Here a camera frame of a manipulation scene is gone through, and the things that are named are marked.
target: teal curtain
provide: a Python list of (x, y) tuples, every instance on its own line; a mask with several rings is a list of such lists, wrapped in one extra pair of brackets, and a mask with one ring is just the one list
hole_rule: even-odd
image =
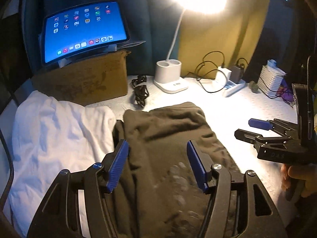
[[(32, 72), (41, 69), (38, 36), (45, 16), (79, 4), (101, 0), (25, 0), (23, 17), (26, 50)], [(173, 39), (182, 8), (171, 0), (119, 0), (127, 19), (131, 39), (144, 44), (129, 48), (129, 75), (154, 75), (155, 65), (164, 60)], [(171, 58), (177, 58), (178, 45)]]

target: cardboard box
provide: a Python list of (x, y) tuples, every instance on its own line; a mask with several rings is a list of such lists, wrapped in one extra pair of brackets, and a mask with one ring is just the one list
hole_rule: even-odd
[(58, 101), (82, 106), (124, 96), (128, 91), (126, 56), (119, 50), (35, 75), (35, 89)]

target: yellow curtain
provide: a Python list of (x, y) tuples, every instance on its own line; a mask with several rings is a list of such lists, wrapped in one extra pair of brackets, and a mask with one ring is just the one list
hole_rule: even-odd
[[(227, 0), (226, 8), (216, 15), (186, 11), (181, 25), (179, 60), (182, 76), (193, 72), (205, 54), (213, 50), (225, 54), (228, 67), (239, 57), (250, 61), (263, 29), (270, 0)], [(211, 54), (207, 60), (221, 65), (221, 54)], [(200, 75), (214, 69), (211, 63)], [(214, 78), (215, 72), (207, 78)]]

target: white perforated basket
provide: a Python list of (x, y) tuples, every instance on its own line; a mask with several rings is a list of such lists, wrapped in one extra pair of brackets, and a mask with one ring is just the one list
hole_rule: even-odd
[(276, 96), (276, 91), (278, 91), (278, 89), (282, 83), (283, 77), (277, 76), (273, 72), (270, 72), (266, 66), (262, 67), (260, 77), (264, 81), (265, 85), (264, 85), (263, 81), (261, 80), (261, 78), (259, 78), (259, 80), (258, 80), (259, 88), (265, 94), (267, 94), (269, 97)]

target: tablet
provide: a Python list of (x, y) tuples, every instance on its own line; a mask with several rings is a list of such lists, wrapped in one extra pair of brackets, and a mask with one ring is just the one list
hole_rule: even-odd
[(129, 34), (116, 0), (79, 5), (45, 18), (42, 62), (48, 65), (126, 41), (129, 41)]

